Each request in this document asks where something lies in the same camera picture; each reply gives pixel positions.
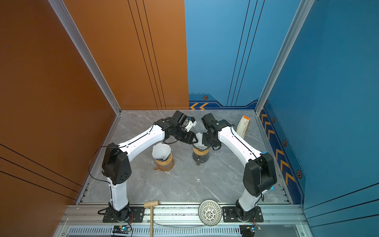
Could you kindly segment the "wooden ring holder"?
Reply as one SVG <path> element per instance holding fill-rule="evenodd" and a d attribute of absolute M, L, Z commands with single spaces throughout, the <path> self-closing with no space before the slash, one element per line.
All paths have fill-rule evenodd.
<path fill-rule="evenodd" d="M 173 160 L 173 158 L 172 158 L 172 157 L 169 157 L 169 158 L 166 159 L 165 161 L 160 161 L 160 160 L 157 160 L 157 159 L 156 159 L 156 162 L 157 162 L 157 164 L 158 164 L 159 166 L 167 166 L 167 165 L 169 165 L 169 164 L 172 163 L 172 160 Z"/>
<path fill-rule="evenodd" d="M 197 147 L 193 147 L 193 152 L 198 156 L 205 156 L 209 153 L 209 148 L 200 149 Z"/>

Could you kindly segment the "grey glass pitcher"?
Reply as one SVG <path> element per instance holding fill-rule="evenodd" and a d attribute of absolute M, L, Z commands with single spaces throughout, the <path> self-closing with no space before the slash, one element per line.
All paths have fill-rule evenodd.
<path fill-rule="evenodd" d="M 200 164 L 205 163 L 209 160 L 209 154 L 198 155 L 196 153 L 192 153 L 192 158 L 196 162 L 196 165 L 199 166 Z"/>

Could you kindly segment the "coffee filter pack orange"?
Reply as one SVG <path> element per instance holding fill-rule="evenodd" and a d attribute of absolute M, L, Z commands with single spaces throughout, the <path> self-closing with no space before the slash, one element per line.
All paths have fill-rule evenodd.
<path fill-rule="evenodd" d="M 247 131 L 248 131 L 248 127 L 249 127 L 249 124 L 250 124 L 250 118 L 247 117 L 247 116 L 243 116 L 237 126 L 237 129 L 236 129 L 236 133 L 242 138 L 244 139 L 246 134 L 247 134 Z"/>

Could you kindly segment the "white paper coffee filter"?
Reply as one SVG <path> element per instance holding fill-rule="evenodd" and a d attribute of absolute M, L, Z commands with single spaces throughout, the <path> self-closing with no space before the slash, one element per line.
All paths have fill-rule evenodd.
<path fill-rule="evenodd" d="M 157 161 L 166 161 L 171 155 L 171 148 L 167 144 L 157 143 L 153 146 L 152 156 Z"/>

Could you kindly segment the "orange glass carafe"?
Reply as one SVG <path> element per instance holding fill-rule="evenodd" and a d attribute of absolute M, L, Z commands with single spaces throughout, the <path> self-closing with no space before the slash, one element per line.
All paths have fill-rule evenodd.
<path fill-rule="evenodd" d="M 156 166 L 154 167 L 154 170 L 161 170 L 161 171 L 164 171 L 164 172 L 168 172 L 170 171 L 175 165 L 175 162 L 172 161 L 170 162 L 169 164 L 156 164 Z"/>

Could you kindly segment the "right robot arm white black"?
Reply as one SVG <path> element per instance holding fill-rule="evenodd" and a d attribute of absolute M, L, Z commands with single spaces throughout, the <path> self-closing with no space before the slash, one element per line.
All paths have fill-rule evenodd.
<path fill-rule="evenodd" d="M 253 148 L 226 120 L 216 120 L 212 114 L 206 114 L 201 120 L 207 130 L 202 144 L 212 148 L 226 145 L 244 165 L 244 191 L 236 201 L 236 215 L 242 222 L 253 220 L 259 210 L 258 202 L 277 183 L 273 156 Z"/>

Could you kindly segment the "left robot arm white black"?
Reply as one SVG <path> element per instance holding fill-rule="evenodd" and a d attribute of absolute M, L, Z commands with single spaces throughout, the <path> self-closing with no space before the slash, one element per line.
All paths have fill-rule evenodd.
<path fill-rule="evenodd" d="M 162 118 L 146 131 L 120 143 L 110 143 L 105 150 L 102 169 L 110 188 L 111 199 L 106 213 L 118 222 L 129 222 L 132 216 L 127 198 L 127 180 L 132 174 L 131 161 L 140 153 L 153 147 L 153 158 L 157 168 L 168 171 L 174 166 L 174 159 L 167 139 L 194 144 L 198 139 L 191 128 L 196 125 L 194 117 L 176 111 L 172 117 Z"/>

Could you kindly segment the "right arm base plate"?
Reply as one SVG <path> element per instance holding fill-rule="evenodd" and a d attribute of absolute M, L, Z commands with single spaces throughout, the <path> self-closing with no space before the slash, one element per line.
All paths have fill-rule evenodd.
<path fill-rule="evenodd" d="M 224 222 L 264 222 L 263 213 L 259 206 L 255 206 L 248 212 L 236 206 L 224 206 L 222 212 Z"/>

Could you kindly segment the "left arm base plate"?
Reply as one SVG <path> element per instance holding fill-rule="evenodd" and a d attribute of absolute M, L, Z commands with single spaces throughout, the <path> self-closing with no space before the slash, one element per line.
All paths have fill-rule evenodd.
<path fill-rule="evenodd" d="M 145 214 L 143 207 L 132 206 L 127 214 L 116 214 L 111 207 L 105 209 L 103 223 L 142 223 Z"/>

